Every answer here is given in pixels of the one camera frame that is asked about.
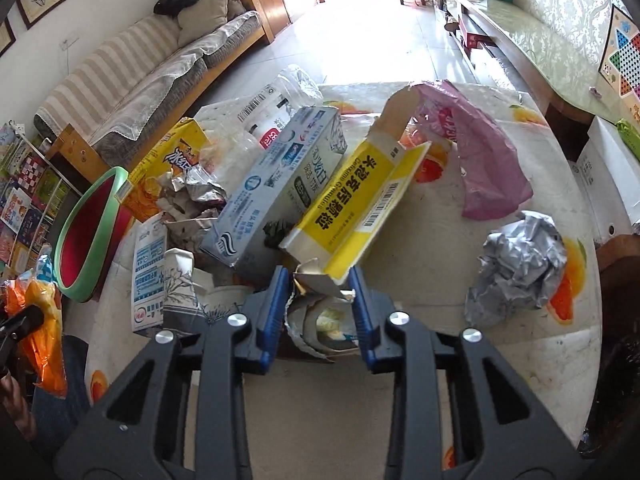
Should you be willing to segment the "left hand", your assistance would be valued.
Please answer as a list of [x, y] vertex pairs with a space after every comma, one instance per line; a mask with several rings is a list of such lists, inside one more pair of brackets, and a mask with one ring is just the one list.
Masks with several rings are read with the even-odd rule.
[[34, 416], [21, 394], [20, 386], [9, 372], [1, 377], [1, 403], [22, 436], [27, 441], [34, 440], [37, 434]]

